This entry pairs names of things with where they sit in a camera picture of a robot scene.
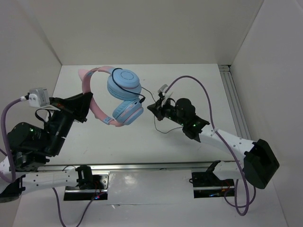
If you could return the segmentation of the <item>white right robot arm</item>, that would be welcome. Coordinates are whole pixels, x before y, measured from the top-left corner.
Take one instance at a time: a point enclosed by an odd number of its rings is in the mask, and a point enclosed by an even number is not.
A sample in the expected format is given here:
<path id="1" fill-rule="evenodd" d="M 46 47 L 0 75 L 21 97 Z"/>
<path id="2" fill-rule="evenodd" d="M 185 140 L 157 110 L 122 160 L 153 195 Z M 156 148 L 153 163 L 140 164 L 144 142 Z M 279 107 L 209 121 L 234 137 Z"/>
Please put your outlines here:
<path id="1" fill-rule="evenodd" d="M 175 105 L 170 102 L 162 104 L 161 100 L 149 105 L 148 110 L 158 121 L 164 118 L 182 126 L 183 133 L 200 143 L 205 143 L 221 151 L 235 155 L 245 179 L 258 189 L 265 189 L 280 164 L 267 141 L 246 140 L 218 128 L 196 114 L 195 107 L 187 98 L 177 100 Z"/>

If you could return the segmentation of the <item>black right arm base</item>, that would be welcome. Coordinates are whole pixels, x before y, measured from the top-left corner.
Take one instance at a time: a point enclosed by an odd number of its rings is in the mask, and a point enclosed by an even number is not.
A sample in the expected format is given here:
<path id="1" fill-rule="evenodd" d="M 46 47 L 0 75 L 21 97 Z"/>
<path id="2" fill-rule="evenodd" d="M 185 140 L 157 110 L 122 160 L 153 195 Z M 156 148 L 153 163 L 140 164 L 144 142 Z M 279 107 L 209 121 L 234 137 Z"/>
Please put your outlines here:
<path id="1" fill-rule="evenodd" d="M 194 198 L 234 197 L 234 181 L 220 180 L 210 172 L 192 172 L 189 182 L 193 185 Z"/>

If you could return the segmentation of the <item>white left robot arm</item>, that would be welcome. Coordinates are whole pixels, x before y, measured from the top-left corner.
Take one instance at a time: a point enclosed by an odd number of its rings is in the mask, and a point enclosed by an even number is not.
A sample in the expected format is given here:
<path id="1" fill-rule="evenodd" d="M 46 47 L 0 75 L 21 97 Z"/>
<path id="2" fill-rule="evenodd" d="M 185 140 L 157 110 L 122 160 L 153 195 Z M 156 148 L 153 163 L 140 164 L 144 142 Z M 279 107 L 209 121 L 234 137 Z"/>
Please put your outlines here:
<path id="1" fill-rule="evenodd" d="M 9 103 L 2 111 L 0 128 L 4 141 L 6 158 L 0 163 L 0 201 L 1 203 L 17 200 L 26 188 L 22 185 L 28 172 L 36 172 L 39 167 L 49 162 L 50 157 L 57 156 L 74 122 L 84 123 L 89 113 L 91 92 L 78 94 L 66 99 L 39 95 L 40 106 L 37 111 L 48 112 L 43 128 L 27 122 L 18 123 L 11 132 L 6 130 L 6 116 L 9 109 L 22 101 L 34 101 L 34 93 Z"/>

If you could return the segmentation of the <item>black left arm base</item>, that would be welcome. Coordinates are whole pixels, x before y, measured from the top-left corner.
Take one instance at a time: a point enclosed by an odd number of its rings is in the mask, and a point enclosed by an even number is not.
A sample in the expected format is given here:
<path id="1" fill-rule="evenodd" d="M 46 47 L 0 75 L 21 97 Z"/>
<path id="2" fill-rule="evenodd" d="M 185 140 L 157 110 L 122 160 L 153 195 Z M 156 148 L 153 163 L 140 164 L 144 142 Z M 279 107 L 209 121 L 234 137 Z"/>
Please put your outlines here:
<path id="1" fill-rule="evenodd" d="M 66 186 L 64 201 L 105 201 L 108 199 L 109 172 L 81 165 L 75 168 L 79 180 L 76 186 Z"/>

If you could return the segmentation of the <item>pink and blue cat headphones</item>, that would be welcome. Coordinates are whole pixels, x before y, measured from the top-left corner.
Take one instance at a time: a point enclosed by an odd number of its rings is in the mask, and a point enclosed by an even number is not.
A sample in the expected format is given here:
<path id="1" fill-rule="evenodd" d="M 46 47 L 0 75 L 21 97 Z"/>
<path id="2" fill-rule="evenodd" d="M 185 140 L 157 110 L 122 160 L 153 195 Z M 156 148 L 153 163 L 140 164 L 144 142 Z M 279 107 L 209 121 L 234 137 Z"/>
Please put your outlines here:
<path id="1" fill-rule="evenodd" d="M 96 72 L 109 74 L 107 78 L 107 90 L 111 96 L 123 102 L 113 111 L 112 117 L 110 117 L 100 109 L 95 99 L 92 99 L 90 110 L 95 118 L 107 125 L 116 127 L 133 123 L 143 113 L 142 102 L 145 100 L 145 96 L 141 94 L 142 86 L 138 76 L 131 70 L 112 66 L 102 66 L 91 70 L 78 70 L 84 94 L 91 91 L 91 77 Z"/>

